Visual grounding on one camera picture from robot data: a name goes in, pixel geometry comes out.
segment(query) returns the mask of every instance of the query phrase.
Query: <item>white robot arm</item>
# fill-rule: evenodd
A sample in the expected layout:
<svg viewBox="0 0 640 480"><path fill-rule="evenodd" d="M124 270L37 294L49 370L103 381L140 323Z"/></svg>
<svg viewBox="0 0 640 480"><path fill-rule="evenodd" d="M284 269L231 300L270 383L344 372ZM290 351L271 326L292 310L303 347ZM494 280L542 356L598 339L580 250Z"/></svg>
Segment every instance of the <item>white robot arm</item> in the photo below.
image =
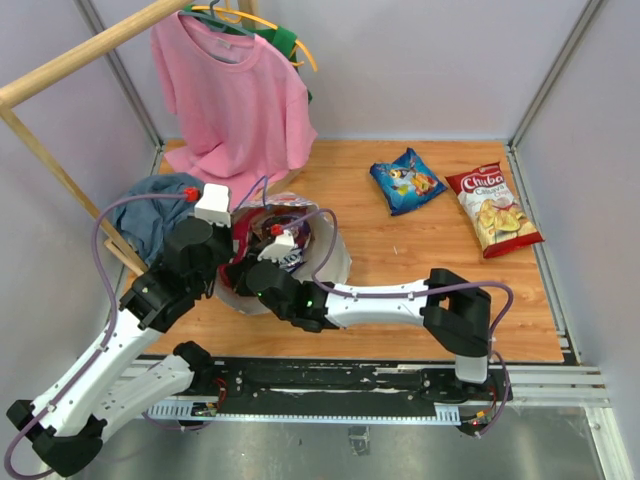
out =
<svg viewBox="0 0 640 480"><path fill-rule="evenodd" d="M210 296L219 266L233 256L229 190L208 184L195 216L180 222L165 238L160 261L123 296L116 328L106 347L103 333L75 364L33 401L16 401L7 416L26 432L40 458L62 476L88 465L129 420L167 396L211 383L209 354L193 342L138 378L114 388L131 362L195 304ZM280 319L310 332L349 328L359 323L402 323L426 328L456 355L456 376L465 382L487 378L491 297L479 288L415 297L411 292L459 285L466 281L448 270L433 269L428 279L384 287L299 282L277 266L295 247L288 230L274 237L247 263L246 287ZM349 295L331 293L332 289ZM365 298L367 294L393 298ZM447 308L440 303L448 298ZM101 353L76 378L89 357ZM66 394L52 405L60 389ZM39 412L46 414L40 417Z"/></svg>

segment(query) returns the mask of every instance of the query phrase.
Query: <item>pink t-shirt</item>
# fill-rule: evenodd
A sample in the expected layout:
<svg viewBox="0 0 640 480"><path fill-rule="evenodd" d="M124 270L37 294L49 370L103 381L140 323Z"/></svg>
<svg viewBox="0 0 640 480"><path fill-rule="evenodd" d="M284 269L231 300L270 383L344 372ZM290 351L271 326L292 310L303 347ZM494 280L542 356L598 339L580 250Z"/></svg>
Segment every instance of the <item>pink t-shirt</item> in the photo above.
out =
<svg viewBox="0 0 640 480"><path fill-rule="evenodd" d="M212 32L176 13L152 28L151 49L187 143L167 153L176 171L228 185L235 206L263 175L275 182L307 162L316 137L307 88L262 37Z"/></svg>

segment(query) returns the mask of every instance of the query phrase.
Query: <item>wooden floor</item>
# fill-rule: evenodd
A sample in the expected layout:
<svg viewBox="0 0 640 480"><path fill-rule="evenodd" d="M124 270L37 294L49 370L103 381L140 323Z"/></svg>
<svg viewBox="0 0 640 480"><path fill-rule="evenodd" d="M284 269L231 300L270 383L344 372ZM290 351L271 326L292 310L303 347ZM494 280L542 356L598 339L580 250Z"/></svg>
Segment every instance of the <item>wooden floor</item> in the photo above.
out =
<svg viewBox="0 0 640 480"><path fill-rule="evenodd" d="M484 260L471 223L451 190L415 212L393 218L389 215L369 167L374 162L395 160L408 146L443 181L445 175L495 161L509 172L500 143L317 141L308 165L288 189L335 210L353 259L349 283L405 283L426 278L432 267L449 268L469 281L505 282L513 288L516 300L496 332L495 348L510 361L562 361L531 248ZM161 172L171 171L163 163ZM511 175L508 177L515 192ZM505 294L490 293L495 315ZM176 344L188 340L212 355L452 358L422 329L372 325L312 334L270 314L241 315L216 299L197 303L149 353L169 353Z"/></svg>

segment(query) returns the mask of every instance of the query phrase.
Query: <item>blue snack bag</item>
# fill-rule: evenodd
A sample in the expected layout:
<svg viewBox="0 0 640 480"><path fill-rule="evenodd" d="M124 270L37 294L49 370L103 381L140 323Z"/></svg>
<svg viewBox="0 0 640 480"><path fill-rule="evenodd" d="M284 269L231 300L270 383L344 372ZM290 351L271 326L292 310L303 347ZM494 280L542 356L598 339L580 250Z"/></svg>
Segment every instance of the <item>blue snack bag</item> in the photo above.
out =
<svg viewBox="0 0 640 480"><path fill-rule="evenodd" d="M420 208L447 189L413 148L393 163L374 163L369 173L382 189L391 215Z"/></svg>

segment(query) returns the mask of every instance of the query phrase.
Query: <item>gray floor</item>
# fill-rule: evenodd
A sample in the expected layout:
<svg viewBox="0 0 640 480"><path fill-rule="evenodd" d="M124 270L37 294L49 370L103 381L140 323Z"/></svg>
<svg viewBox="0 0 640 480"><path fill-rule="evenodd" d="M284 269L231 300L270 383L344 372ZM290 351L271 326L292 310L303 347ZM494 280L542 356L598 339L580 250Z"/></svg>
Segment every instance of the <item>gray floor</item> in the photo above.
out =
<svg viewBox="0 0 640 480"><path fill-rule="evenodd" d="M348 426L226 423L200 433L135 421L78 479L602 479L581 409L506 410L484 439L454 427L372 426L356 455ZM130 457L126 460L114 459Z"/></svg>

